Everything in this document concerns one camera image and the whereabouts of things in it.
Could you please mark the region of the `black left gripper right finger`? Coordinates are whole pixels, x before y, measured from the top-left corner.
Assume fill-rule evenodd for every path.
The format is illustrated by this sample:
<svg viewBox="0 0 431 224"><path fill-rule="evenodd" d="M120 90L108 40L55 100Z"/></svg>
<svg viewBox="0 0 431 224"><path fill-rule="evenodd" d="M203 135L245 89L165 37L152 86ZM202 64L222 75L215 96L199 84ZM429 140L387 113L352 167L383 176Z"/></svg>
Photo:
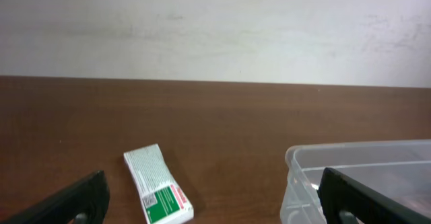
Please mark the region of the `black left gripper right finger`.
<svg viewBox="0 0 431 224"><path fill-rule="evenodd" d="M327 167L317 190L328 224L427 224L430 218Z"/></svg>

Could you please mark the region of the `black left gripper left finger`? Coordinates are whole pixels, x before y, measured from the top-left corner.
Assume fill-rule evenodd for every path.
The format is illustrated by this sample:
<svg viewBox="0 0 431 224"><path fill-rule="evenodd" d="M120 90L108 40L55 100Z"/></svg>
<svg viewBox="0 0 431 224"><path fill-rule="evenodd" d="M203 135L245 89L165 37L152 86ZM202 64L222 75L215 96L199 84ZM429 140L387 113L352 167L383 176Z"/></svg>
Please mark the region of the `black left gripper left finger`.
<svg viewBox="0 0 431 224"><path fill-rule="evenodd" d="M104 222L109 202L110 190L105 173L98 170L3 222L100 224Z"/></svg>

